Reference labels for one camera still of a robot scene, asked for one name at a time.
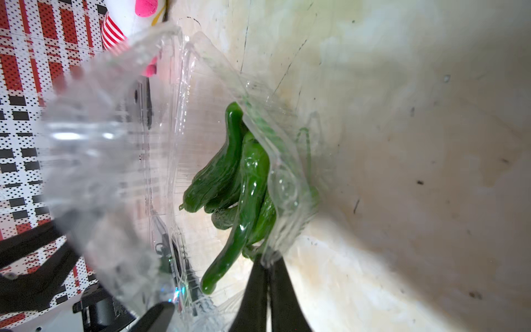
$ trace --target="stuffed toy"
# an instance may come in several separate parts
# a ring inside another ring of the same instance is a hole
[[[107,13],[101,26],[101,39],[106,50],[119,53],[117,44],[135,33],[163,22],[166,19],[167,0],[105,0]],[[157,72],[154,58],[143,75]]]

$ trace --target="black metal bar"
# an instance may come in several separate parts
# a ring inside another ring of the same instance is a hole
[[[311,332],[299,307],[284,259],[275,262],[268,269],[268,274],[273,332]]]
[[[260,264],[261,256],[254,260],[253,269],[242,304],[229,332],[265,332],[267,324],[267,273]]]
[[[135,320],[135,317],[131,315],[130,313],[123,314],[123,315],[118,316],[118,318],[111,325],[107,326],[106,328],[98,332],[120,332],[124,328],[126,328],[127,325],[134,322],[134,320]]]
[[[13,280],[0,276],[0,312],[48,307],[78,259],[79,255],[65,243],[34,273]]]
[[[81,310],[104,300],[111,295],[103,288],[99,283],[93,284],[85,288],[81,300],[74,303],[72,306],[72,312],[78,313]]]
[[[0,268],[29,255],[62,235],[53,222],[0,241]]]
[[[174,311],[173,303],[160,302],[149,309],[130,332],[164,332],[168,329]]]

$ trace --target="shishito pepper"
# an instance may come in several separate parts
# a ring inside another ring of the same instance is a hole
[[[266,194],[269,157],[250,132],[244,139],[240,168],[242,190],[238,202],[238,213],[225,247],[201,279],[201,289],[205,294],[212,294],[216,283],[241,254],[251,236]]]
[[[276,220],[277,211],[275,210],[275,205],[273,204],[271,197],[269,197],[269,192],[266,192],[264,202],[260,208],[258,220],[253,227],[253,232],[251,233],[247,244],[256,243],[268,236],[273,229]]]
[[[208,165],[195,175],[192,184],[184,192],[179,210],[198,211],[234,180],[242,155],[243,136],[247,130],[242,119],[242,109],[237,103],[231,103],[225,110],[225,143]]]
[[[238,170],[234,176],[234,180],[231,181],[229,186],[205,204],[204,211],[206,213],[212,213],[217,209],[226,209],[230,207],[239,200],[241,190],[242,177]]]
[[[234,219],[238,214],[238,206],[228,209],[217,209],[212,214],[212,223],[217,229],[229,229],[234,224]]]

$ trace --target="red and white pattern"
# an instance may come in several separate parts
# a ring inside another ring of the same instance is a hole
[[[103,0],[0,0],[0,241],[50,221],[42,202],[35,132],[54,88],[80,77],[102,47]],[[0,273],[32,273],[65,241],[49,243]],[[0,328],[28,321],[96,282],[81,258],[42,312],[2,315]]]
[[[109,13],[105,14],[103,20],[103,26],[101,27],[101,41],[105,49],[110,52],[113,51],[113,48],[127,39],[120,28],[114,23],[114,21],[109,17]]]

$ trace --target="wooden surface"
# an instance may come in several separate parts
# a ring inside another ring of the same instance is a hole
[[[173,4],[187,35],[320,119],[326,205],[286,257],[316,332],[531,325],[530,15],[517,0]]]

